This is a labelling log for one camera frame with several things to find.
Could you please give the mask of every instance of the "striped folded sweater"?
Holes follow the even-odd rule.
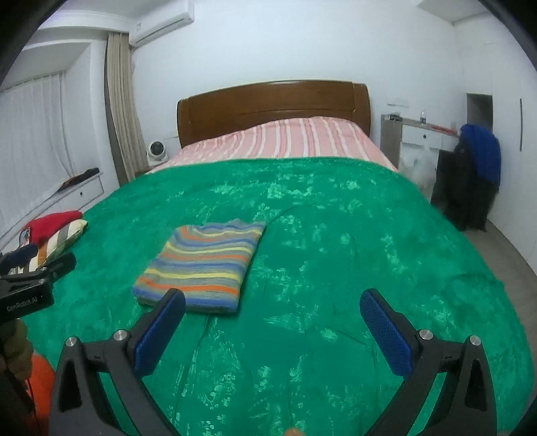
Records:
[[[190,311],[234,312],[241,284],[265,223],[240,220],[175,229],[163,250],[138,277],[139,303],[156,304],[170,288],[183,291]]]

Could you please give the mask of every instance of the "blue jacket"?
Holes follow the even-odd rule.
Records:
[[[497,138],[484,127],[473,124],[461,127],[461,138],[470,146],[477,175],[499,186],[502,154]]]

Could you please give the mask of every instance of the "plastic bag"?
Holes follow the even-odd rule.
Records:
[[[427,146],[414,155],[413,159],[401,156],[399,173],[412,180],[420,191],[424,191],[436,182],[436,159]]]

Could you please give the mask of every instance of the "green bedspread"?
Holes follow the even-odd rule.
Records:
[[[104,339],[130,327],[146,310],[130,287],[174,228],[237,218],[267,223],[238,314],[187,314],[144,379],[183,436],[281,435],[290,426],[308,436],[364,434],[402,381],[360,317],[370,287],[417,328],[457,341],[480,336],[498,428],[518,422],[533,367],[502,283],[412,183],[361,161],[201,164],[121,188],[85,214],[78,266],[56,284],[55,305],[27,317],[36,350],[56,365],[67,337]]]

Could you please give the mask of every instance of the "black coat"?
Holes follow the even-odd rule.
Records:
[[[441,151],[431,204],[461,231],[485,230],[499,185],[476,174],[470,147],[461,139],[453,152]]]

